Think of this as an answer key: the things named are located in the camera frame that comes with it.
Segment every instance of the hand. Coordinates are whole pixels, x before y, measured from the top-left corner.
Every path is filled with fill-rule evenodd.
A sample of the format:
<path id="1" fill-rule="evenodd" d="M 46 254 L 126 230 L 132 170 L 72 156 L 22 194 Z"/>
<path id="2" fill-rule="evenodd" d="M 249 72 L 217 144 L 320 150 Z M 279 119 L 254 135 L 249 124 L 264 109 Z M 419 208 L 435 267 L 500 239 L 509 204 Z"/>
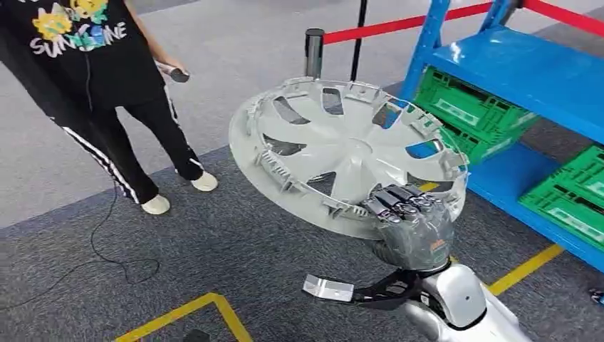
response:
<path id="1" fill-rule="evenodd" d="M 157 61 L 159 61 L 160 63 L 166 64 L 166 65 L 169 65 L 171 67 L 178 68 L 187 75 L 189 74 L 189 72 L 187 71 L 187 68 L 184 67 L 184 64 L 180 63 L 180 61 L 177 60 L 176 58 L 168 56 L 166 58 L 163 58 L 162 60 L 157 60 Z M 159 68 L 163 73 L 165 73 L 167 75 L 170 74 L 169 69 L 163 68 L 162 66 L 159 66 Z"/>

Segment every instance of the person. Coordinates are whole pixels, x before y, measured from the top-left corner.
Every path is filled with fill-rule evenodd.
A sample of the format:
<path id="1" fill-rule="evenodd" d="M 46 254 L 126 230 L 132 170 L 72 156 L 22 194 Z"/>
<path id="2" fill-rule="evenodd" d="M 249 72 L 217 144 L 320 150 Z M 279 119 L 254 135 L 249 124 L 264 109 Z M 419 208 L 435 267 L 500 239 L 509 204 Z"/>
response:
<path id="1" fill-rule="evenodd" d="M 180 177 L 217 187 L 182 132 L 156 61 L 185 71 L 129 0 L 0 0 L 0 61 L 42 111 L 150 214 L 170 203 L 136 160 L 116 108 L 146 125 Z"/>

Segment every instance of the green plastic crate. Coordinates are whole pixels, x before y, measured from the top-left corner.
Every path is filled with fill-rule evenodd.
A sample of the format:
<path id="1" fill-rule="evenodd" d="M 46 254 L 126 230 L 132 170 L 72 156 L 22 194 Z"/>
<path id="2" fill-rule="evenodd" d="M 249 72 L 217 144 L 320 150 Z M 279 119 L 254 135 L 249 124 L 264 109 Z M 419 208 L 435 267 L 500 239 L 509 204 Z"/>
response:
<path id="1" fill-rule="evenodd" d="M 604 207 L 604 147 L 592 145 L 550 176 L 552 183 Z"/>
<path id="2" fill-rule="evenodd" d="M 538 116 L 484 90 L 429 67 L 415 104 L 486 143 L 525 130 Z"/>
<path id="3" fill-rule="evenodd" d="M 448 135 L 443 135 L 445 145 L 452 147 L 451 139 L 459 150 L 465 153 L 469 159 L 470 165 L 479 164 L 481 161 L 492 157 L 497 152 L 504 151 L 511 147 L 524 133 L 525 130 L 515 130 L 503 136 L 502 139 L 496 142 L 486 142 L 480 140 L 477 136 L 468 132 L 463 132 L 460 129 L 453 127 L 451 124 L 442 121 L 443 128 Z"/>
<path id="4" fill-rule="evenodd" d="M 604 252 L 604 208 L 549 179 L 520 203 Z"/>

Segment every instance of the red rope barrier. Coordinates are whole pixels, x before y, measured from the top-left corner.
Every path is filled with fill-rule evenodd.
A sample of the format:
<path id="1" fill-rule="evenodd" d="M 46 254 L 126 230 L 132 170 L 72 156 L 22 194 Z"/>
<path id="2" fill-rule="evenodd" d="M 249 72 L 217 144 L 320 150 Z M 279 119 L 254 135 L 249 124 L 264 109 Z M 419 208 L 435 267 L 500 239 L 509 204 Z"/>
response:
<path id="1" fill-rule="evenodd" d="M 491 3 L 488 2 L 485 4 L 462 7 L 460 9 L 453 9 L 447 12 L 446 20 L 459 19 L 465 16 L 473 16 L 475 14 L 487 12 L 490 8 Z M 351 41 L 354 39 L 376 36 L 378 34 L 410 29 L 412 27 L 418 27 L 423 25 L 425 19 L 426 16 L 414 16 L 412 18 L 402 20 L 388 21 L 386 23 L 375 24 L 360 28 L 350 28 L 348 30 L 330 32 L 323 37 L 323 41 L 325 44 L 333 44 L 339 43 L 341 41 Z"/>
<path id="2" fill-rule="evenodd" d="M 547 4 L 540 0 L 524 0 L 524 7 L 562 23 L 604 37 L 604 22 Z"/>

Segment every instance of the black t-shirt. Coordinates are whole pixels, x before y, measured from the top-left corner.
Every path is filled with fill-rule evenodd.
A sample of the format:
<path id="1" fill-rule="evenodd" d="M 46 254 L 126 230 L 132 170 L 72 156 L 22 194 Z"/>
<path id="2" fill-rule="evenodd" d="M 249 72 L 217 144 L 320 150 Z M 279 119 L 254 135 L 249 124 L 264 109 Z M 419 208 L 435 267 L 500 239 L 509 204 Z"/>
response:
<path id="1" fill-rule="evenodd" d="M 149 46 L 123 0 L 0 0 L 0 25 L 28 46 L 72 99 L 95 108 L 163 92 Z"/>

